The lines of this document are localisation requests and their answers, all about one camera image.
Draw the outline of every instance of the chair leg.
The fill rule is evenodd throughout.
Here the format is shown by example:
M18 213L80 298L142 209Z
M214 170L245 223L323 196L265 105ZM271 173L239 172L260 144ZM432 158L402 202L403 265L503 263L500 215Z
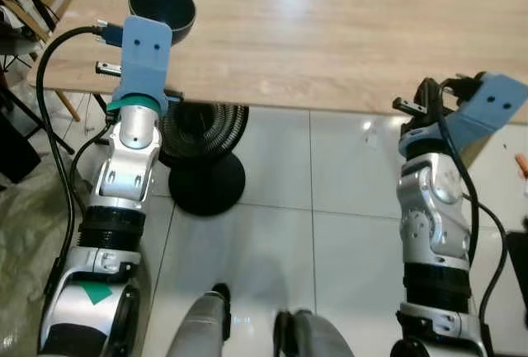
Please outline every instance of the chair leg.
M6 76L3 74L3 69L0 70L0 86L5 87L6 89L9 89L9 87L7 86ZM15 106L13 105L11 98L7 96L5 93L3 93L1 90L0 90L0 105L5 106L9 112L15 109Z
M9 63L9 65L11 65L11 63L13 63L15 60L18 60L20 63L24 64L26 67L31 68L31 65L26 63L24 60L20 59L20 56L18 55L15 55L15 58Z
M72 115L75 121L78 122L79 120L81 120L81 118L79 117L79 114L73 108L72 103L70 103L68 98L64 95L64 92L60 90L56 90L55 93L57 93L57 96L63 102L64 106L68 109L69 113Z
M17 60L17 56L13 56L13 59L11 59L8 64L4 65L3 72L7 73L7 70L11 67L15 60Z

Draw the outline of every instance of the white tile floor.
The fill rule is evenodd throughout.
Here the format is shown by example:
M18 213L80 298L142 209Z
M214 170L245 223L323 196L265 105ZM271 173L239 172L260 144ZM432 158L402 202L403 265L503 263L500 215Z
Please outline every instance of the white tile floor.
M54 121L78 148L103 125L94 100L81 97L81 123ZM89 129L85 133L88 108ZM400 336L403 265L395 187L403 117L252 108L236 148L247 172L239 204L214 218L174 207L168 169L155 168L143 249L155 288L143 355L164 356L191 303L217 281L233 293L232 337L224 355L270 356L275 313L309 308L341 330L358 357L388 356ZM40 151L42 133L31 139ZM528 128L507 126L470 169L481 200L509 229L528 214L513 155L528 154ZM92 178L105 148L79 163ZM496 266L499 238L481 215L471 274L477 303ZM528 351L524 308L508 262L488 308L497 350Z

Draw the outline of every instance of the fan base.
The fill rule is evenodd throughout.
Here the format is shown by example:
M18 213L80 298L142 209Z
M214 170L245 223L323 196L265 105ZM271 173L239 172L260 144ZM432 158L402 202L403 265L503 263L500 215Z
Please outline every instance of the fan base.
M196 170L173 168L168 177L168 189L178 207L200 216L220 214L233 207L245 185L244 167L232 153L211 167Z

